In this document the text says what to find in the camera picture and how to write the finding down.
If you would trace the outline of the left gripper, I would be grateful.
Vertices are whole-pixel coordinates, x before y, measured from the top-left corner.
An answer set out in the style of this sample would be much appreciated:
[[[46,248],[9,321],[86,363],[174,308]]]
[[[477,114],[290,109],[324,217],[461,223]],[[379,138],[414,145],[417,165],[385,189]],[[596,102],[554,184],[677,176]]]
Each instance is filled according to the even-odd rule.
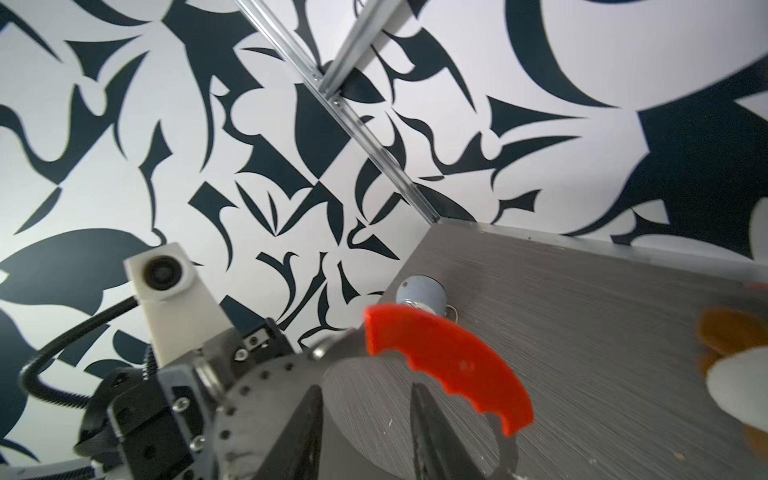
[[[220,404],[195,360],[204,360],[205,375],[227,389],[258,364],[293,352],[267,318],[230,329],[165,367],[148,357],[141,369],[117,368],[88,402],[74,451],[99,478],[217,479],[212,427]]]

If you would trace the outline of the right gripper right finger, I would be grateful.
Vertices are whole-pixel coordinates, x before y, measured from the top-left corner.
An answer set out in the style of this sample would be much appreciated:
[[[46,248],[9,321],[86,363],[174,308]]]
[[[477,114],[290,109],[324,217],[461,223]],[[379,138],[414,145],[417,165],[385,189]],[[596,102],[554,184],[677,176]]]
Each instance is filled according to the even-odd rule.
[[[413,383],[410,427],[415,478],[484,479],[426,385]]]

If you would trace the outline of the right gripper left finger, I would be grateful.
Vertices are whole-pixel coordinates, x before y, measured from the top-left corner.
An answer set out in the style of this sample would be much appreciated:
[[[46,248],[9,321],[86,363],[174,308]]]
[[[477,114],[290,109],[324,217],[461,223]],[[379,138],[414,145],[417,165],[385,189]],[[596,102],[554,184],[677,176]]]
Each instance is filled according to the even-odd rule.
[[[253,479],[317,480],[323,422],[322,390],[319,385],[313,385],[299,402]]]

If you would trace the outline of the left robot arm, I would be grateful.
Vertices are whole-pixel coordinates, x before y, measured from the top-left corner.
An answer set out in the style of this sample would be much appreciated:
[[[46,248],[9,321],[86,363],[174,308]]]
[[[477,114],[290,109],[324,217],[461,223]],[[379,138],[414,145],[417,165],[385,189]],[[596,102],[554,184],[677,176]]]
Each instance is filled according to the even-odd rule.
[[[25,390],[40,400],[79,409],[76,459],[29,467],[1,466],[4,479],[216,479],[213,422],[224,390],[257,365],[293,354],[271,319],[245,332],[227,330],[168,366],[145,348],[142,368],[117,367],[92,395],[44,385],[45,363],[104,329],[124,305],[66,331],[31,358]]]

